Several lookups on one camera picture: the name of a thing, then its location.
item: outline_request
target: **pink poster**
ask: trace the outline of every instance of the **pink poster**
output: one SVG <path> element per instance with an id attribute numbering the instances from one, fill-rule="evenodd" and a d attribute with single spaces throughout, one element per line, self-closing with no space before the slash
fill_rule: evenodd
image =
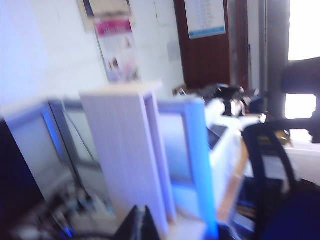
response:
<path id="1" fill-rule="evenodd" d="M 94 26 L 109 81 L 138 80 L 136 46 L 129 19 L 100 20 Z"/>

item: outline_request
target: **black cable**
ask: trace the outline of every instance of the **black cable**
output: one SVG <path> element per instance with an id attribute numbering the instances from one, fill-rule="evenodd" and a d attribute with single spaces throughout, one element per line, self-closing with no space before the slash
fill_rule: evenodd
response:
<path id="1" fill-rule="evenodd" d="M 60 133 L 63 133 L 63 131 L 64 131 L 65 128 L 69 128 L 69 127 L 68 127 L 67 120 L 66 120 L 66 117 L 65 117 L 64 112 L 63 112 L 63 109 L 65 108 L 64 103 L 62 103 L 62 111 L 56 111 L 54 105 L 52 105 L 50 102 L 49 102 L 49 107 L 50 107 L 50 109 L 51 109 L 51 111 L 52 111 L 52 113 L 53 113 L 53 117 L 54 117 L 55 122 L 57 123 L 57 127 L 58 127 L 59 132 L 60 132 Z M 63 124 L 58 124 L 59 121 L 58 121 L 57 118 L 63 118 L 63 119 L 65 120 L 66 126 L 64 126 L 64 123 L 63 123 Z M 66 142 L 66 140 L 65 140 L 64 138 L 62 138 L 62 141 L 63 141 L 63 143 L 64 143 L 65 146 L 68 145 L 67 142 Z M 67 154 L 68 154 L 68 156 L 69 156 L 68 165 L 69 165 L 69 167 L 70 167 L 70 169 L 71 169 L 73 178 L 74 178 L 74 180 L 75 180 L 80 186 L 84 187 L 84 184 L 83 184 L 83 182 L 82 182 L 82 179 L 81 179 L 81 177 L 80 177 L 80 174 L 79 174 L 79 172 L 78 172 L 78 170 L 77 170 L 77 168 L 76 168 L 76 165 L 75 165 L 74 161 L 72 160 L 70 150 L 68 150 L 68 148 L 67 148 L 66 151 L 67 151 Z"/>
<path id="2" fill-rule="evenodd" d="M 76 233 L 75 235 L 67 239 L 72 240 L 72 239 L 87 239 L 87 238 L 101 238 L 101 239 L 111 240 L 113 236 L 105 232 L 81 232 L 81 233 Z"/>
<path id="3" fill-rule="evenodd" d="M 80 130 L 78 129 L 77 125 L 75 124 L 75 122 L 73 121 L 73 119 L 71 118 L 71 116 L 69 115 L 69 113 L 67 112 L 66 106 L 63 104 L 62 105 L 62 111 L 65 114 L 65 116 L 67 117 L 67 119 L 70 121 L 70 123 L 72 124 L 74 130 L 76 131 L 76 133 L 78 134 L 83 146 L 85 147 L 87 153 L 89 154 L 91 160 L 97 164 L 100 165 L 100 163 L 95 159 L 95 157 L 93 156 L 92 152 L 89 149 L 89 146 L 86 144 L 86 141 L 84 140 L 82 134 L 80 133 Z"/>

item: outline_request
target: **poster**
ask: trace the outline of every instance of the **poster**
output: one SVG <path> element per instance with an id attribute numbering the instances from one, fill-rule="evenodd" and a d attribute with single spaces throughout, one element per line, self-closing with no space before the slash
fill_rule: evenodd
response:
<path id="1" fill-rule="evenodd" d="M 135 23 L 129 0 L 77 0 L 84 29 L 95 31 L 95 18 L 127 17 Z"/>
<path id="2" fill-rule="evenodd" d="M 190 39 L 225 34 L 223 0 L 184 0 Z"/>
<path id="3" fill-rule="evenodd" d="M 136 46 L 129 18 L 94 22 L 110 82 L 138 80 Z"/>

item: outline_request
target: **window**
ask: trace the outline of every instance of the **window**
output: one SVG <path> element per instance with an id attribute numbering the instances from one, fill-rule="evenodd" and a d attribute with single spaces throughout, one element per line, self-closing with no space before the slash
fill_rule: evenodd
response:
<path id="1" fill-rule="evenodd" d="M 287 119 L 311 118 L 316 110 L 317 99 L 314 95 L 287 94 L 285 100 L 285 117 Z M 297 147 L 297 141 L 310 144 L 311 136 L 305 129 L 291 130 L 291 139 Z"/>
<path id="2" fill-rule="evenodd" d="M 289 61 L 320 57 L 320 0 L 290 0 Z"/>

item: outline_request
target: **monitor screen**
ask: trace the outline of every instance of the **monitor screen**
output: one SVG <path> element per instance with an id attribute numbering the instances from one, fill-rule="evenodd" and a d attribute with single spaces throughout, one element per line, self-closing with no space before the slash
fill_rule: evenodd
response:
<path id="1" fill-rule="evenodd" d="M 4 120 L 0 121 L 0 191 L 0 232 L 44 201 Z"/>
<path id="2" fill-rule="evenodd" d="M 191 184 L 193 178 L 184 117 L 179 113 L 161 113 L 159 120 L 171 180 Z"/>

